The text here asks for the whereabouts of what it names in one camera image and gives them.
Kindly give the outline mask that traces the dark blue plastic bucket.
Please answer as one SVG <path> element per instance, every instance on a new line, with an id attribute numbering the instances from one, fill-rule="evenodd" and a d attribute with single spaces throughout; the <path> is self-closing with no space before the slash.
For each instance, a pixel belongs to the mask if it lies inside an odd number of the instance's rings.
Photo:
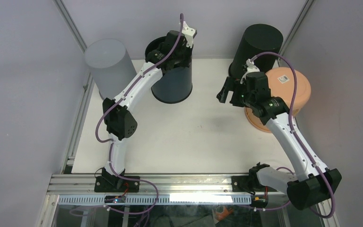
<path id="1" fill-rule="evenodd" d="M 162 78 L 152 87 L 153 96 L 160 102 L 175 104 L 182 102 L 191 94 L 192 84 L 192 49 L 185 48 L 181 62 L 163 72 Z"/>

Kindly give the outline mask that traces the orange plastic bucket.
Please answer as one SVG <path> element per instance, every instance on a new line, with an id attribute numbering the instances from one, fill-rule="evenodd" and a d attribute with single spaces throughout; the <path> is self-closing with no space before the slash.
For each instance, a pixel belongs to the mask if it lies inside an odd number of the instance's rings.
<path id="1" fill-rule="evenodd" d="M 308 79 L 297 70 L 295 73 L 297 77 L 297 90 L 293 105 L 293 117 L 299 113 L 311 96 L 311 85 Z M 289 107 L 294 93 L 294 75 L 291 69 L 288 67 L 274 68 L 266 72 L 266 76 L 268 77 L 271 95 L 282 98 Z M 244 110 L 252 126 L 260 131 L 269 132 L 268 128 L 261 123 L 260 119 L 254 116 L 251 109 L 245 108 Z"/>

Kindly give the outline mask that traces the black ribbed plastic bucket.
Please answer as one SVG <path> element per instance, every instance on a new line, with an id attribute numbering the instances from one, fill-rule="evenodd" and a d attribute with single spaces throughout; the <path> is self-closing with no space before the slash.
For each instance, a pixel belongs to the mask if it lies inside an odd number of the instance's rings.
<path id="1" fill-rule="evenodd" d="M 263 52 L 279 53 L 283 44 L 283 35 L 275 27 L 267 24 L 254 24 L 248 26 L 240 40 L 228 75 L 241 79 L 245 73 L 244 65 L 248 59 Z"/>

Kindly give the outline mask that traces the grey plastic bucket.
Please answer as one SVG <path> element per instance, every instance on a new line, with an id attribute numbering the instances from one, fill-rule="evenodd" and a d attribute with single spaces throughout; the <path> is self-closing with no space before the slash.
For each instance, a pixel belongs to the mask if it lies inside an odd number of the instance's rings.
<path id="1" fill-rule="evenodd" d="M 84 59 L 102 99 L 114 98 L 137 74 L 126 47 L 116 39 L 92 43 Z"/>

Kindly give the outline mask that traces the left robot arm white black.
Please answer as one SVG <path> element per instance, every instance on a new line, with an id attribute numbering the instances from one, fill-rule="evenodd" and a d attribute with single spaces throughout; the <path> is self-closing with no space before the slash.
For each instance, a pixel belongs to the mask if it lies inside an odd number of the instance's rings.
<path id="1" fill-rule="evenodd" d="M 145 63 L 134 79 L 115 98 L 103 101 L 104 122 L 111 138 L 108 162 L 97 178 L 95 191 L 118 192 L 131 182 L 125 179 L 127 142 L 138 123 L 133 116 L 141 98 L 151 91 L 166 104 L 176 104 L 189 97 L 193 90 L 192 50 L 197 32 L 193 28 L 171 30 L 146 47 Z"/>

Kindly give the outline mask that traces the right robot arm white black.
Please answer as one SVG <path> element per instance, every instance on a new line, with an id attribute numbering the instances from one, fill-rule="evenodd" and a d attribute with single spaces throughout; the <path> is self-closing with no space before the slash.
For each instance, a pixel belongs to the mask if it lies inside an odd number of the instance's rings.
<path id="1" fill-rule="evenodd" d="M 244 190 L 259 192 L 265 186 L 288 196 L 298 210 L 305 210 L 325 200 L 334 199 L 342 175 L 330 169 L 312 150 L 289 115 L 289 108 L 280 97 L 271 96 L 268 78 L 264 72 L 247 73 L 243 78 L 226 77 L 217 99 L 225 103 L 232 91 L 230 103 L 250 107 L 254 115 L 275 136 L 289 158 L 295 174 L 288 174 L 268 164 L 257 164 L 249 169 L 248 180 L 241 184 Z"/>

